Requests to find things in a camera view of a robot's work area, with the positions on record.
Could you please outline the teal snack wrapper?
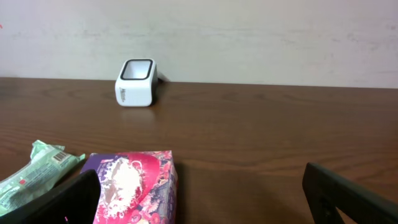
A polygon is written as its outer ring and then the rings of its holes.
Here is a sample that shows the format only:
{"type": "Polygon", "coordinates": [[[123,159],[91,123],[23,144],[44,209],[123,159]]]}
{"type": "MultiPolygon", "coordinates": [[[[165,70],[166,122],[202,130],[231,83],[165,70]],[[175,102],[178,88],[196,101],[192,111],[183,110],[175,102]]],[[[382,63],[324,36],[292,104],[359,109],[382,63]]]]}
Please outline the teal snack wrapper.
{"type": "Polygon", "coordinates": [[[84,159],[84,154],[74,156],[65,152],[64,146],[33,142],[29,163],[1,181],[1,215],[47,193],[84,159]]]}

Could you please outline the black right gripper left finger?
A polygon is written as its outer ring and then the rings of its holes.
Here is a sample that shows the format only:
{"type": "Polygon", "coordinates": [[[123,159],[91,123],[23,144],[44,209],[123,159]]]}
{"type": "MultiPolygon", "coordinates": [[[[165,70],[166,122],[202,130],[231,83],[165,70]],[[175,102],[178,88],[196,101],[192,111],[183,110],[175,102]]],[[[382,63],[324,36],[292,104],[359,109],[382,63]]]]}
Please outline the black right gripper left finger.
{"type": "Polygon", "coordinates": [[[93,223],[100,193],[91,169],[2,216],[1,223],[93,223]]]}

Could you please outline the purple red snack packet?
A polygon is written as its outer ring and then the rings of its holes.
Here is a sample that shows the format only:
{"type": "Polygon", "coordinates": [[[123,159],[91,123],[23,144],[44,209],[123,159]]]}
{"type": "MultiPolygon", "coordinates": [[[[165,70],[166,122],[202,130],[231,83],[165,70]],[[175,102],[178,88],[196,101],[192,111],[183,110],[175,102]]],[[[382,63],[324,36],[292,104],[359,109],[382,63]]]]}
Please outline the purple red snack packet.
{"type": "Polygon", "coordinates": [[[101,185],[95,224],[174,224],[178,175],[171,151],[92,153],[82,172],[101,185]]]}

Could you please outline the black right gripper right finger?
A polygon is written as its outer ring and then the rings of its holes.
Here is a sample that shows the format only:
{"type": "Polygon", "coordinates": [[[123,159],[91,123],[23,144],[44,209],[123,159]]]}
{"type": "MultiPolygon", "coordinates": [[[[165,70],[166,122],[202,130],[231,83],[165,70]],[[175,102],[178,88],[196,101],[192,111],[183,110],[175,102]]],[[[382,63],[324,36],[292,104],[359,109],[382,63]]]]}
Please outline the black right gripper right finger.
{"type": "Polygon", "coordinates": [[[343,223],[340,212],[356,223],[397,223],[397,204],[309,162],[302,179],[315,223],[343,223]]]}

